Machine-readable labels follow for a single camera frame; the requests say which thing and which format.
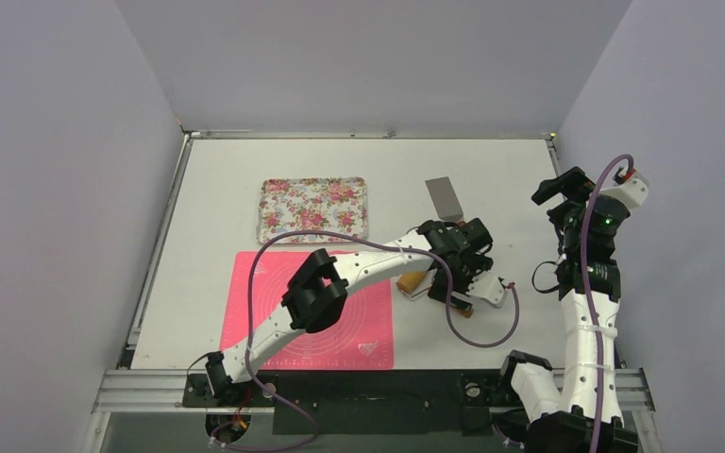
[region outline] screw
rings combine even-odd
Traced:
[[[273,398],[274,396],[272,394],[277,392],[277,386],[274,385],[273,382],[268,382],[267,384],[265,384],[265,389],[267,389],[270,393],[262,392],[262,396],[264,396],[268,399]]]
[[[465,384],[465,394],[471,398],[476,398],[480,395],[480,386],[476,382],[468,382]]]

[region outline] white wall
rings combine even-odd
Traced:
[[[0,1],[0,452],[78,450],[180,145],[111,1]]]
[[[651,180],[619,234],[619,350],[667,451],[725,451],[725,1],[634,0],[559,137],[593,177],[632,153]]]
[[[190,129],[557,130],[630,0],[116,0]]]

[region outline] floral tray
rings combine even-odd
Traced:
[[[257,240],[299,229],[368,237],[368,190],[361,177],[268,179],[260,192]],[[342,243],[318,234],[294,236],[279,243]]]

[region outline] white table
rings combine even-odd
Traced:
[[[492,349],[456,339],[441,303],[410,301],[394,289],[396,369],[499,367],[513,349],[564,365],[556,295],[537,294],[530,284],[534,267],[556,258],[546,210],[560,200],[544,207],[530,200],[542,179],[554,177],[544,141],[296,139],[194,141],[132,368],[182,369],[217,348],[235,254],[259,248],[255,226],[262,182],[314,176],[365,179],[369,239],[379,243],[435,218],[424,181],[449,176],[466,218],[480,217],[494,238],[495,269],[516,282],[520,325],[509,342]],[[513,314],[508,300],[501,310],[477,306],[471,319],[454,319],[467,337],[489,342],[509,329]]]

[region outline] pink silicone mat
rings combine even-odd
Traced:
[[[248,271],[257,252],[235,257],[220,348],[229,348],[248,331]],[[281,302],[287,281],[309,252],[266,252],[254,276],[254,326]],[[393,368],[393,312],[390,280],[349,297],[343,315],[323,332],[290,342],[262,369],[268,370],[389,370]]]

